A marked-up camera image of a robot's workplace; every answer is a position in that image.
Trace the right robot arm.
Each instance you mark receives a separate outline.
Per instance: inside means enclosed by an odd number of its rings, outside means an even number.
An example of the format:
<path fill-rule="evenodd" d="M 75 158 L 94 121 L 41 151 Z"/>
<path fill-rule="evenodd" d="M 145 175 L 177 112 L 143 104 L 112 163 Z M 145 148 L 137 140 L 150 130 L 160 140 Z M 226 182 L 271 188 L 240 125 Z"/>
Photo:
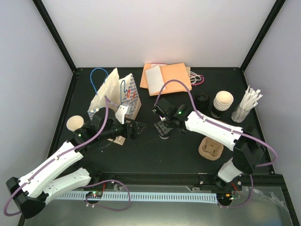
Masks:
<path fill-rule="evenodd" d="M 226 189 L 241 174 L 253 174 L 264 154 L 265 148 L 260 140 L 247 137 L 258 135 L 251 126 L 245 129 L 231 126 L 207 117 L 198 110 L 191 110 L 186 105 L 177 108 L 164 98 L 154 105 L 152 111 L 161 118 L 158 124 L 166 127 L 158 129 L 162 137 L 168 136 L 172 129 L 184 133 L 192 131 L 221 143 L 233 152 L 232 158 L 221 166 L 214 177 L 214 185 L 220 190 Z"/>

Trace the black sleeved paper cup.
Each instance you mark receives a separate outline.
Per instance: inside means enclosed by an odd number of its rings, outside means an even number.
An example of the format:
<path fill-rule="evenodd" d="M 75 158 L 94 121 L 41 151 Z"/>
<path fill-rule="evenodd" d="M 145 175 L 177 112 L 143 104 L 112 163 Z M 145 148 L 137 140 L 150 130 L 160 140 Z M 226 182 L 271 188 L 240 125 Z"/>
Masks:
<path fill-rule="evenodd" d="M 170 134 L 169 133 L 159 133 L 161 139 L 168 139 Z"/>

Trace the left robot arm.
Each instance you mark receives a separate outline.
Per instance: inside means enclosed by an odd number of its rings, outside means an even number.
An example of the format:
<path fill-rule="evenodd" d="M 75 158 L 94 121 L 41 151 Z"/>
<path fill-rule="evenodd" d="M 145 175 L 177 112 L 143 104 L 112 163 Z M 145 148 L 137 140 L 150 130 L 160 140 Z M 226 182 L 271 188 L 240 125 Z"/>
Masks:
<path fill-rule="evenodd" d="M 125 106 L 117 112 L 102 108 L 91 121 L 76 129 L 72 137 L 46 159 L 40 166 L 21 178 L 11 177 L 7 188 L 25 219 L 39 214 L 56 197 L 79 187 L 98 187 L 101 182 L 100 171 L 92 163 L 82 163 L 89 148 L 104 140 L 121 136 L 137 139 L 145 123 L 126 116 Z"/>

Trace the stack of paper cups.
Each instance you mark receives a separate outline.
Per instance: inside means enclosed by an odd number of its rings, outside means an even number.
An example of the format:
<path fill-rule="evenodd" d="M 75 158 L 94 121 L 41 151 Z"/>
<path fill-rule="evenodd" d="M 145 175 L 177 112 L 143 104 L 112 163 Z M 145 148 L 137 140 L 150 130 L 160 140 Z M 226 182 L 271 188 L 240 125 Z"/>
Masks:
<path fill-rule="evenodd" d="M 214 98 L 211 115 L 215 118 L 220 118 L 230 108 L 233 101 L 234 97 L 230 92 L 219 91 Z"/>

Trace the brown cardboard cup carrier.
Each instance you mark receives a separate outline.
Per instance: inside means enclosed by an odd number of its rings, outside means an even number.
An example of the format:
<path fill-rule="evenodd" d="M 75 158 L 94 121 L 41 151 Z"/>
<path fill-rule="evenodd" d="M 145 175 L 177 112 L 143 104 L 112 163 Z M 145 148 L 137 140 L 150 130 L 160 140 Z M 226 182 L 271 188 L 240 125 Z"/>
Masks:
<path fill-rule="evenodd" d="M 198 147 L 198 152 L 202 157 L 215 161 L 220 158 L 223 149 L 223 144 L 209 137 L 205 137 Z"/>

